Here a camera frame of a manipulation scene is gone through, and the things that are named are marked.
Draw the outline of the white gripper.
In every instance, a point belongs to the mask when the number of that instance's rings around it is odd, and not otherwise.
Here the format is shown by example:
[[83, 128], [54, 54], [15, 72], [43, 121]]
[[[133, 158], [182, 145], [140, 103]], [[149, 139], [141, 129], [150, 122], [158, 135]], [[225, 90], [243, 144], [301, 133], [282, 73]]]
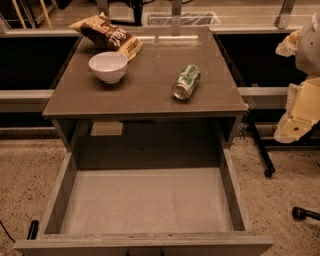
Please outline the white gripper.
[[[296, 54], [296, 67], [307, 75], [320, 76], [320, 12], [315, 12], [301, 29], [291, 32], [275, 52], [284, 57]], [[298, 141], [320, 121], [320, 78], [308, 77], [300, 85], [291, 83], [286, 112], [274, 133], [280, 143]]]

